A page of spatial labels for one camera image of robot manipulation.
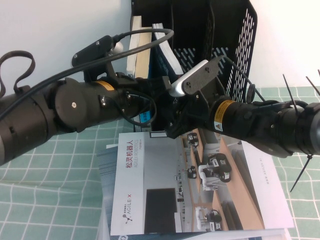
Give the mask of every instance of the white book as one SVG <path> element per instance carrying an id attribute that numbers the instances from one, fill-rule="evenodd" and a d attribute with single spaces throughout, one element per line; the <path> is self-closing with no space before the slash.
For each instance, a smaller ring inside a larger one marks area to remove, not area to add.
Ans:
<path id="1" fill-rule="evenodd" d="M 132 31 L 139 30 L 141 28 L 142 18 L 141 16 L 134 16 L 132 20 Z M 129 49 L 135 49 L 139 45 L 140 34 L 131 35 Z M 126 60 L 126 74 L 135 77 L 137 54 L 132 54 L 127 57 Z"/>
<path id="2" fill-rule="evenodd" d="M 142 27 L 141 29 L 151 29 L 151 27 Z M 152 41 L 152 33 L 145 32 L 141 33 L 139 37 L 138 46 L 141 47 Z M 147 79 L 149 75 L 149 62 L 150 62 L 150 49 L 144 50 L 136 54 L 136 62 L 135 62 L 135 77 Z M 142 115 L 137 115 L 133 118 L 134 121 L 140 123 L 141 120 L 143 122 Z M 140 127 L 134 126 L 136 132 L 149 132 L 151 131 L 150 127 Z"/>

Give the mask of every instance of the table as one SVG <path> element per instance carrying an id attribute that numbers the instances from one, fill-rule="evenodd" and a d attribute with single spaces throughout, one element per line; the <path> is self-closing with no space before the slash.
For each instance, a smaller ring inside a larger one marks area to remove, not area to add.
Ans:
<path id="1" fill-rule="evenodd" d="M 94 240 L 102 207 L 96 152 L 132 132 L 123 120 L 47 143 L 0 168 L 1 240 Z"/>

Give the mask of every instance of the black mesh basket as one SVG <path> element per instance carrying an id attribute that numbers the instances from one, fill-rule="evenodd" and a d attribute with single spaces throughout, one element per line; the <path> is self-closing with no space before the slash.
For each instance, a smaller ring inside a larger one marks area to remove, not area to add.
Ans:
<path id="1" fill-rule="evenodd" d="M 182 70 L 204 59 L 227 55 L 248 76 L 257 30 L 257 14 L 249 0 L 132 0 L 132 15 L 142 26 L 163 23 L 174 30 L 169 40 Z M 247 83 L 222 59 L 219 79 L 235 101 L 246 99 Z"/>

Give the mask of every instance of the blue book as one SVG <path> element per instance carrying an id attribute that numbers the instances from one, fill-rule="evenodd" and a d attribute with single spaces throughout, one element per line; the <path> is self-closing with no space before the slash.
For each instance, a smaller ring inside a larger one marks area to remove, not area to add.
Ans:
<path id="1" fill-rule="evenodd" d="M 154 23 L 152 28 L 163 29 L 164 27 L 162 23 Z M 155 32 L 152 37 L 153 40 L 158 40 L 164 36 L 165 34 L 162 32 Z M 170 82 L 173 83 L 184 74 L 183 69 L 168 41 L 164 41 L 160 45 L 156 46 L 153 54 L 156 64 L 155 69 L 157 69 L 158 76 L 168 76 Z"/>

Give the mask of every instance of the black robotic arm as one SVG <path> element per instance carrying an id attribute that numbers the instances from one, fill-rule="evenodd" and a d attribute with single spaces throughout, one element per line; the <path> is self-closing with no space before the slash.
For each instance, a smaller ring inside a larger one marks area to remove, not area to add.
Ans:
<path id="1" fill-rule="evenodd" d="M 85 82 L 49 78 L 50 84 L 41 91 L 17 87 L 15 94 L 0 98 L 0 165 L 54 135 L 81 132 L 120 118 L 132 122 L 132 117 L 145 111 L 153 117 L 143 124 L 152 122 L 155 130 L 165 130 L 170 138 L 205 128 L 278 157 L 294 152 L 320 154 L 319 103 L 296 101 L 300 108 L 295 110 L 292 101 L 252 102 L 252 96 L 247 103 L 233 101 L 218 77 L 218 63 L 225 56 L 202 61 L 172 85 L 166 76 L 134 79 L 115 73 L 111 65 L 115 57 L 106 57 L 116 46 L 115 39 L 121 37 L 104 37 L 73 57 L 72 73 L 83 70 Z M 0 59 L 0 65 L 4 59 L 8 56 Z M 103 72 L 107 76 L 97 79 Z"/>

